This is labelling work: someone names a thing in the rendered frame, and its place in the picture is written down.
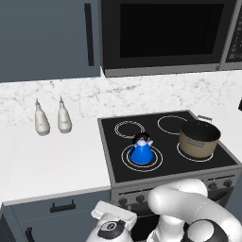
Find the dark grey drawer front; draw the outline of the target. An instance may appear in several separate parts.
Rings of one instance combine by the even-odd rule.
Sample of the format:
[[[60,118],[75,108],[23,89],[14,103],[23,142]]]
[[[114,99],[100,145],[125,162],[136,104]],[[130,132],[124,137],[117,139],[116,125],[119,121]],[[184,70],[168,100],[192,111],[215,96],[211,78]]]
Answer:
[[[71,204],[72,200],[76,204],[76,209],[50,213],[50,207],[55,202],[56,206]],[[44,218],[50,216],[60,216],[69,213],[92,211],[100,201],[111,200],[111,190],[84,189],[54,195],[34,197],[29,199],[17,199],[5,201],[2,205],[2,215],[4,217],[13,216],[21,221]]]

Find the tan pot with black inside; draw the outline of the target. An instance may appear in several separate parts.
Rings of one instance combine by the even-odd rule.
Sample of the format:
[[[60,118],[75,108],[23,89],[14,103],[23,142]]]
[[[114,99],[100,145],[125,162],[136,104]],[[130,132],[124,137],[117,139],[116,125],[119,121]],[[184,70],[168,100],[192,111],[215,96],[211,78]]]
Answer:
[[[206,158],[216,150],[220,130],[212,122],[194,120],[181,125],[179,145],[188,156]]]

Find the dark grey base cupboard door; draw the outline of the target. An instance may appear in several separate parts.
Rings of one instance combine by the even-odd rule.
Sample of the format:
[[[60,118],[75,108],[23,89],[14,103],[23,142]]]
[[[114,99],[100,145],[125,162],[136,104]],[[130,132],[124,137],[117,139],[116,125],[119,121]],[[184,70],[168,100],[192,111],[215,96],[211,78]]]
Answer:
[[[90,211],[69,213],[62,216],[17,220],[24,233],[31,228],[34,242],[86,242],[97,220]]]

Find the black oven door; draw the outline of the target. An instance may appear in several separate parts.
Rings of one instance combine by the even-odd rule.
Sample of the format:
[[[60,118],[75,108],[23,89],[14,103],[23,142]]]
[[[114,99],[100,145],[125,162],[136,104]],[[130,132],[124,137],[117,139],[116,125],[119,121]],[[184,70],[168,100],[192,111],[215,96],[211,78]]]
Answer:
[[[225,207],[232,192],[232,187],[209,191],[208,198]],[[159,216],[148,208],[146,200],[132,204],[131,211],[137,215],[137,221],[131,230],[131,238],[134,242],[146,242],[149,234],[156,228]]]

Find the black hob stove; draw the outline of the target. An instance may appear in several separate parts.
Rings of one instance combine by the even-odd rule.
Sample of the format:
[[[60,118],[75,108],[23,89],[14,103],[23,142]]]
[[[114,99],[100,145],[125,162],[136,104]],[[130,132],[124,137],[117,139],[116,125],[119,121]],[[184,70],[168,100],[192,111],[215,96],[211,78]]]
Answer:
[[[242,164],[221,143],[214,153],[204,159],[186,155],[179,147],[180,129],[184,122],[196,116],[189,110],[160,112],[134,116],[100,118],[101,140],[111,181],[112,204],[131,211],[138,203],[136,197],[144,195],[164,183],[184,179],[200,179],[209,191],[227,188],[226,180],[235,187],[242,172]],[[129,152],[136,134],[146,132],[153,141],[153,158],[147,164],[136,164]],[[215,182],[216,190],[208,185]],[[121,206],[119,200],[128,204]]]

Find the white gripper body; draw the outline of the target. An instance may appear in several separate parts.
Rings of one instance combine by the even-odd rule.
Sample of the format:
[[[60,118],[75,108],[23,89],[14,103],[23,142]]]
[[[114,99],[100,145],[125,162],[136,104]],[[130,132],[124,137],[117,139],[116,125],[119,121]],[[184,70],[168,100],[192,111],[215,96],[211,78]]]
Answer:
[[[132,228],[137,220],[134,212],[114,206],[105,201],[99,201],[91,212],[92,217],[101,219],[105,214],[111,214],[114,218],[119,218],[126,223],[127,228]]]

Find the dark grey wall cupboard door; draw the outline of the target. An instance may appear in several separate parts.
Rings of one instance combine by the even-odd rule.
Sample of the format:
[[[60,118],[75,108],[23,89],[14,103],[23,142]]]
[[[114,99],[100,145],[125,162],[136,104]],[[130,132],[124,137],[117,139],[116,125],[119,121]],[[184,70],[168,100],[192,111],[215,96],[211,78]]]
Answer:
[[[84,4],[92,9],[89,66]],[[97,0],[0,0],[0,82],[100,75]]]

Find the white bottle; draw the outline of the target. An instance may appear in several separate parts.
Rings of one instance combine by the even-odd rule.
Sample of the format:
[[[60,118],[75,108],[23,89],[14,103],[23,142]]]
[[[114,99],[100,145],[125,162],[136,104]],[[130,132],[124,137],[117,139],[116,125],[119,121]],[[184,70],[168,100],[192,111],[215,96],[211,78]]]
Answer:
[[[36,101],[35,106],[35,130],[39,135],[45,136],[50,132],[50,125],[39,101]]]
[[[61,133],[68,133],[72,130],[72,121],[62,99],[60,99],[58,110],[58,129]]]

